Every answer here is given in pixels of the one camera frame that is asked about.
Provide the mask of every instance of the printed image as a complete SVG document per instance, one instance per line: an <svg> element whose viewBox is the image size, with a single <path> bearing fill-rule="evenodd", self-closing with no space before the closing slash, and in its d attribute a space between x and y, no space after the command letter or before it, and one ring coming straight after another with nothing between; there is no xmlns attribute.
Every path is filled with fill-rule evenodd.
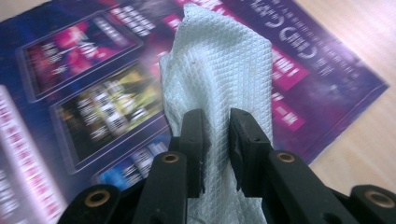
<svg viewBox="0 0 396 224"><path fill-rule="evenodd" d="M24 50L33 93L53 90L136 45L129 33L101 15L46 37Z"/></svg>
<svg viewBox="0 0 396 224"><path fill-rule="evenodd" d="M128 189L147 178L154 157L167 150L166 140L160 135L147 146L138 149L116 165L97 175L95 182L109 184L120 190Z"/></svg>
<svg viewBox="0 0 396 224"><path fill-rule="evenodd" d="M163 110L161 87L133 65L60 104L68 147L83 161Z"/></svg>

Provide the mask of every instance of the textured cloth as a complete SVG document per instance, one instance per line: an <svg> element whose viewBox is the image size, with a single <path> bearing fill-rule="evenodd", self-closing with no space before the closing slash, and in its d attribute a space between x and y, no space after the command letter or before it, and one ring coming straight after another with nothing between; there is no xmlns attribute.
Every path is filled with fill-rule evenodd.
<svg viewBox="0 0 396 224"><path fill-rule="evenodd" d="M183 115L202 108L211 147L205 194L189 199L188 223L265 223L260 199L236 191L228 158L230 108L250 112L272 139L271 43L246 26L196 5L185 6L171 52L160 61L165 115L180 135Z"/></svg>

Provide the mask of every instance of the wipe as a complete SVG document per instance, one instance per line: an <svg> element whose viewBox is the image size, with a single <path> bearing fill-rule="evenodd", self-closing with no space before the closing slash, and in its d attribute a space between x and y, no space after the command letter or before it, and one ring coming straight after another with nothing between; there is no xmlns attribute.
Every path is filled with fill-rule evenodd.
<svg viewBox="0 0 396 224"><path fill-rule="evenodd" d="M271 43L246 26L196 5L185 6L173 48L160 60L163 104L173 135L183 115L202 108L211 142L205 194L188 200L188 223L265 223L261 199L236 191L228 156L230 109L250 112L272 139Z"/></svg>

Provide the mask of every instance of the flyer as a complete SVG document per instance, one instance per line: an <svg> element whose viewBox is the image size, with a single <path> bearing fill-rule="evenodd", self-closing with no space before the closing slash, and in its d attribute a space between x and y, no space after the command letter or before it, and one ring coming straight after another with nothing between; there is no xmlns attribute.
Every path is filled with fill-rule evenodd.
<svg viewBox="0 0 396 224"><path fill-rule="evenodd" d="M311 162L387 89L290 0L55 0L0 23L0 220L56 223L83 189L126 190L171 132L159 60L183 6L273 44L274 148Z"/></svg>

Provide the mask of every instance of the table surface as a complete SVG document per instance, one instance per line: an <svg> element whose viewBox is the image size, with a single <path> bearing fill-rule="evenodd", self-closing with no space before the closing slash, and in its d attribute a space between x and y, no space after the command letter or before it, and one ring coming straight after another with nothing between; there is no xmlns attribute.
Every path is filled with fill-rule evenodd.
<svg viewBox="0 0 396 224"><path fill-rule="evenodd" d="M0 21L46 1L1 1ZM396 192L396 1L296 2L389 84L311 168L324 184L345 194L362 184Z"/></svg>

